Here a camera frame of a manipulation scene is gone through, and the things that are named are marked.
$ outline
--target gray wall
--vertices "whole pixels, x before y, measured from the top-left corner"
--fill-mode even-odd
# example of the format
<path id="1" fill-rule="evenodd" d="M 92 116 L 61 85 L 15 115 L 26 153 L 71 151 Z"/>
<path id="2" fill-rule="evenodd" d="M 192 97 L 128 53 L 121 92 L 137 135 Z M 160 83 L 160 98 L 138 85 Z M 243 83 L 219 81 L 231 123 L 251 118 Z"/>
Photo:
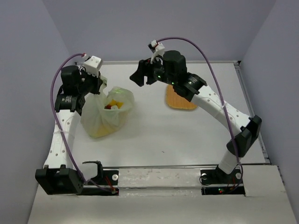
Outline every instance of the gray wall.
<path id="1" fill-rule="evenodd" d="M 0 1 L 0 223 L 24 224 L 50 148 L 50 84 L 69 56 L 40 0 Z"/>
<path id="2" fill-rule="evenodd" d="M 70 53 L 105 61 L 150 56 L 153 39 L 178 35 L 198 43 L 211 60 L 240 60 L 275 0 L 43 0 Z M 189 60 L 189 44 L 171 41 Z"/>
<path id="3" fill-rule="evenodd" d="M 299 221 L 299 1 L 277 0 L 241 63 L 270 159 Z"/>

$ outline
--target yellow object in bag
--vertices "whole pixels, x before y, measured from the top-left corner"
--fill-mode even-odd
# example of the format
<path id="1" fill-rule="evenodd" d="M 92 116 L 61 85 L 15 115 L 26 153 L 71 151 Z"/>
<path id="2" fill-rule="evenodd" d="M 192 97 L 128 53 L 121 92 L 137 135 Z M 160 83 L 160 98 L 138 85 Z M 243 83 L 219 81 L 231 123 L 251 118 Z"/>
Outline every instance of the yellow object in bag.
<path id="1" fill-rule="evenodd" d="M 133 93 L 120 87 L 114 87 L 107 96 L 103 91 L 99 95 L 91 94 L 85 101 L 81 124 L 94 138 L 114 133 L 126 123 L 133 106 Z"/>

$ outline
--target white connector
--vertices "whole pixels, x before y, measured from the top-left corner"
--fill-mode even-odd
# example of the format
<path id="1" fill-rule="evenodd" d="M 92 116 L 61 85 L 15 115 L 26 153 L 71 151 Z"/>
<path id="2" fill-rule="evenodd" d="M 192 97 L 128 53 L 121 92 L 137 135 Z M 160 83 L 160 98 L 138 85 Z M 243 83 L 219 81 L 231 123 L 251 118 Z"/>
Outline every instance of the white connector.
<path id="1" fill-rule="evenodd" d="M 84 53 L 84 55 L 82 56 L 83 60 L 86 61 L 88 59 L 88 55 L 86 53 Z"/>
<path id="2" fill-rule="evenodd" d="M 83 66 L 86 68 L 86 72 L 89 75 L 99 77 L 100 75 L 100 68 L 103 64 L 103 60 L 99 57 L 92 56 L 87 61 L 83 62 Z"/>
<path id="3" fill-rule="evenodd" d="M 150 46 L 151 46 L 151 51 L 153 52 L 153 55 L 151 56 L 151 59 L 150 59 L 150 63 L 153 64 L 156 56 L 158 56 L 158 55 L 163 56 L 165 47 L 161 42 L 157 42 L 156 40 L 153 40 L 150 43 Z"/>

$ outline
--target white table surface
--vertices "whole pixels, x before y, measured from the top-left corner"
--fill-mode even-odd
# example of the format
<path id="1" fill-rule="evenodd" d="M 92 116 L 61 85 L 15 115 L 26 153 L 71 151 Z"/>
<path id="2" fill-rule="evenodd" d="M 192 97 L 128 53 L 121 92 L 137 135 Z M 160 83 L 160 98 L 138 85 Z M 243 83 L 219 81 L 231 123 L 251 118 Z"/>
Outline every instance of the white table surface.
<path id="1" fill-rule="evenodd" d="M 145 182 L 146 169 L 133 170 L 120 169 L 119 182 L 157 187 L 124 187 L 120 196 L 50 196 L 39 186 L 28 224 L 296 224 L 275 166 L 244 166 L 246 196 L 203 196 L 192 171 L 186 177 L 182 169 L 160 169 Z M 180 176 L 194 188 L 165 188 L 177 186 L 171 177 Z"/>
<path id="2" fill-rule="evenodd" d="M 217 92 L 205 63 L 189 63 L 188 71 L 201 76 Z M 245 97 L 232 63 L 213 63 L 224 99 L 249 114 Z M 135 108 L 125 126 L 109 136 L 92 139 L 81 124 L 77 127 L 73 155 L 78 162 L 99 160 L 105 167 L 169 166 L 218 164 L 226 151 L 229 132 L 206 111 L 178 111 L 165 102 L 166 84 L 137 86 L 129 76 L 137 64 L 103 65 L 113 86 L 131 90 Z M 243 163 L 265 163 L 258 141 Z"/>

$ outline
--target white plastic bag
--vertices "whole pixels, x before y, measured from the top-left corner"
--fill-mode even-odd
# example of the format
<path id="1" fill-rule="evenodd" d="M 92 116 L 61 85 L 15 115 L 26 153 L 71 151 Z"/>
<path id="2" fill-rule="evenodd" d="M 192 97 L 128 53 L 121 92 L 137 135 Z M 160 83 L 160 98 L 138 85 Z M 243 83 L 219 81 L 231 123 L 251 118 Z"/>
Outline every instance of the white plastic bag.
<path id="1" fill-rule="evenodd" d="M 105 109 L 112 100 L 122 102 Z M 128 113 L 134 106 L 134 96 L 129 90 L 114 87 L 106 96 L 101 90 L 99 95 L 89 95 L 82 109 L 81 124 L 85 131 L 94 138 L 118 131 L 126 122 Z"/>

